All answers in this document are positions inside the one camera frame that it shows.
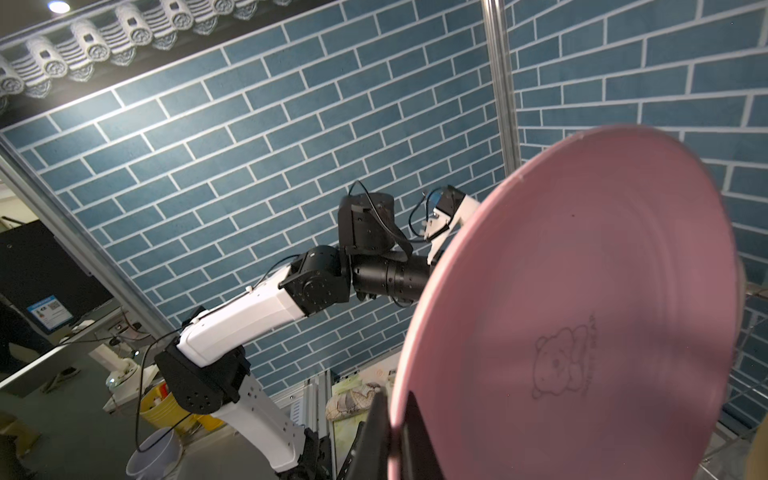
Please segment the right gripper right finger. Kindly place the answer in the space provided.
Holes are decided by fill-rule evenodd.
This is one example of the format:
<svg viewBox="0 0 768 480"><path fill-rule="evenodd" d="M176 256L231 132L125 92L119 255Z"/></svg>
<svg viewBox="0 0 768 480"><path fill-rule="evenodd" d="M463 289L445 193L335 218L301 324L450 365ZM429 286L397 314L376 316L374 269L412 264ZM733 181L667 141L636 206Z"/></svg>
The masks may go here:
<svg viewBox="0 0 768 480"><path fill-rule="evenodd" d="M444 480L426 424L412 392L408 392L400 433L400 478L404 480Z"/></svg>

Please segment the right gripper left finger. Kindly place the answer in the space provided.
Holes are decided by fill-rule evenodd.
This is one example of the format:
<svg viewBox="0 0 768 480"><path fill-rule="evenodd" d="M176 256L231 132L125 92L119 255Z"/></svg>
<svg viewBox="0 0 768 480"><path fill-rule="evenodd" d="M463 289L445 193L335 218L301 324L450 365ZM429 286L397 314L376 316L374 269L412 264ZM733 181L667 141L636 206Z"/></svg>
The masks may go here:
<svg viewBox="0 0 768 480"><path fill-rule="evenodd" d="M353 444L339 478L346 480L386 480L390 450L390 419L387 395L377 392L367 419L358 426Z"/></svg>

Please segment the pink plate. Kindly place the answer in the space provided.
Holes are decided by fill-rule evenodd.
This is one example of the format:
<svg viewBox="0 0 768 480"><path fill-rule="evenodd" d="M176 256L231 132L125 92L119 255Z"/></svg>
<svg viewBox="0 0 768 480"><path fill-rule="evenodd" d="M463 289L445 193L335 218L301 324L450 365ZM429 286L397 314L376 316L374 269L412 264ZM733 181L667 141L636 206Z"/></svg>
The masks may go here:
<svg viewBox="0 0 768 480"><path fill-rule="evenodd" d="M563 140L507 178L439 260L402 350L445 479L690 479L744 307L710 171L643 126Z"/></svg>

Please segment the steel two-tier dish rack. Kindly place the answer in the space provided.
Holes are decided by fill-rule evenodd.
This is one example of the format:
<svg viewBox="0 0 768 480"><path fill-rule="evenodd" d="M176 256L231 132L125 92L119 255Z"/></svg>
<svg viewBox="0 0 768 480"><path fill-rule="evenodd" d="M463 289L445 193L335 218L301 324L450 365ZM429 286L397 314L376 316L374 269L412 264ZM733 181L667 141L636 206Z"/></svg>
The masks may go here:
<svg viewBox="0 0 768 480"><path fill-rule="evenodd" d="M767 477L767 288L749 284L720 417L696 479Z"/></svg>

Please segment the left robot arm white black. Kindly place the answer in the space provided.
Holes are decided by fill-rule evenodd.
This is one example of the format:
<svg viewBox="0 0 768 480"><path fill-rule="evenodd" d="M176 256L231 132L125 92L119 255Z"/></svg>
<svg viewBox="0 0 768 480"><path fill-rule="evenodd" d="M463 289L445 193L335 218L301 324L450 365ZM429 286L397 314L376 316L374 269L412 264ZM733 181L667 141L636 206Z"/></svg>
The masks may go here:
<svg viewBox="0 0 768 480"><path fill-rule="evenodd" d="M417 301L447 237L430 220L414 241L394 222L388 194L345 196L338 209L339 243L278 261L239 297L200 310L155 360L170 392L191 414L210 415L234 428L268 460L281 479L326 478L326 440L286 417L251 373L244 345L286 323L310 317L352 296Z"/></svg>

